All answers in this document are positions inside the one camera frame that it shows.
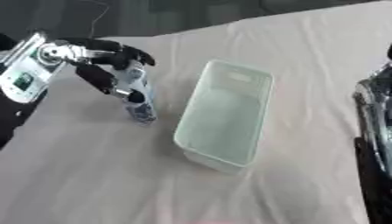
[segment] translucent bin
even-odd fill
[[[174,134],[186,157],[236,173],[256,154],[270,98],[268,73],[212,60],[204,68]]]

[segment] clear plastic container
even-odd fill
[[[210,61],[176,129],[175,143],[190,160],[222,172],[249,166],[272,82],[268,73]]]

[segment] robotic hand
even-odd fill
[[[392,46],[388,57],[392,59]],[[353,95],[360,137],[354,144],[371,224],[392,221],[392,62],[361,80]]]
[[[145,64],[155,66],[148,53],[131,46],[90,38],[50,40],[43,32],[19,43],[0,34],[0,51],[8,51],[0,59],[0,150],[45,98],[53,77],[64,65],[76,66],[76,74],[84,81],[124,101],[132,95],[131,80],[118,79],[97,65],[139,73],[144,72]]]

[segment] table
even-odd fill
[[[0,154],[0,223],[367,223],[351,95],[386,61],[391,11],[364,3],[110,38],[157,58],[159,120],[136,125],[116,98],[65,69]],[[172,141],[211,59],[275,78],[256,161],[237,176],[187,161]]]

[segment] white cloth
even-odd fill
[[[391,11],[365,3],[112,38],[156,57],[159,120],[137,126],[116,98],[66,69],[0,152],[0,223],[368,223],[352,93],[386,61]],[[275,77],[256,161],[238,176],[187,161],[172,141],[210,59]]]

